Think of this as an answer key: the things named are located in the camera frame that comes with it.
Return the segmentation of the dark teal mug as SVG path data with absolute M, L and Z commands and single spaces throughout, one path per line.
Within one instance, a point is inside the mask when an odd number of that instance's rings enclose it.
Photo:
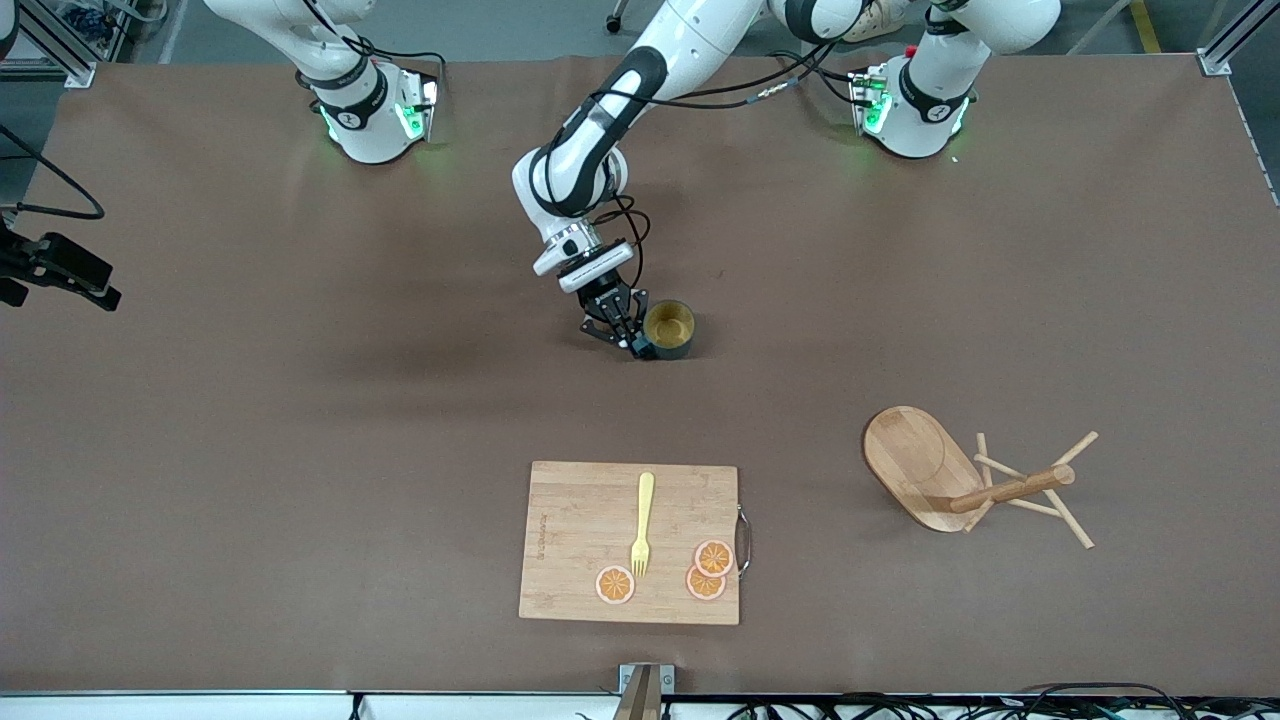
M 673 361 L 685 359 L 698 329 L 695 314 L 677 300 L 663 300 L 643 314 L 639 357 Z

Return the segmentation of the grey chair base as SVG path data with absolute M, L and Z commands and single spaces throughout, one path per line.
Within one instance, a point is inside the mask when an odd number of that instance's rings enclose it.
M 662 3 L 663 0 L 608 0 L 605 32 L 612 36 L 639 36 Z

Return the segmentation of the yellow plastic fork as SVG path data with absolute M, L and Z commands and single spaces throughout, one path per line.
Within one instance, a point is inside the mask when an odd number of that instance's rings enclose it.
M 637 479 L 636 534 L 630 550 L 630 570 L 636 579 L 645 575 L 650 559 L 648 532 L 654 489 L 655 475 L 652 471 L 643 471 Z

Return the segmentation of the beige slipper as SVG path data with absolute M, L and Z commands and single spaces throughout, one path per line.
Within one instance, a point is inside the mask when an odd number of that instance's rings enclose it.
M 867 0 L 855 24 L 844 36 L 846 44 L 863 44 L 900 31 L 913 0 Z

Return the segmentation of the aluminium frame post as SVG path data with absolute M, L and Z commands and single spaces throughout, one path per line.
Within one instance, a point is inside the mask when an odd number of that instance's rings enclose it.
M 1272 19 L 1280 17 L 1280 0 L 1245 0 L 1230 20 L 1196 50 L 1206 77 L 1230 76 L 1230 60 Z
M 0 79 L 93 81 L 97 55 L 46 0 L 0 0 Z

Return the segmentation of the wooden mug tree rack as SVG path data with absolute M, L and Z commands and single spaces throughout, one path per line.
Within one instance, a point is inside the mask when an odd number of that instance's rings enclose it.
M 977 452 L 959 442 L 929 413 L 913 406 L 876 414 L 861 437 L 876 479 L 919 525 L 938 533 L 970 533 L 1000 505 L 1062 521 L 1087 550 L 1096 543 L 1059 495 L 1074 483 L 1073 460 L 1097 439 L 1092 430 L 1046 469 L 1023 473 L 991 457 L 984 434 Z

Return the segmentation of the bamboo cutting board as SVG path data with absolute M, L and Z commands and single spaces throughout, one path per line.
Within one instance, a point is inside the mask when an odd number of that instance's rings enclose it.
M 650 559 L 622 605 L 602 602 L 596 574 L 630 568 L 637 479 L 655 475 L 648 532 Z M 530 471 L 518 615 L 581 623 L 735 626 L 740 621 L 739 471 L 732 466 L 536 461 Z M 685 587 L 703 541 L 733 546 L 726 592 L 699 601 Z

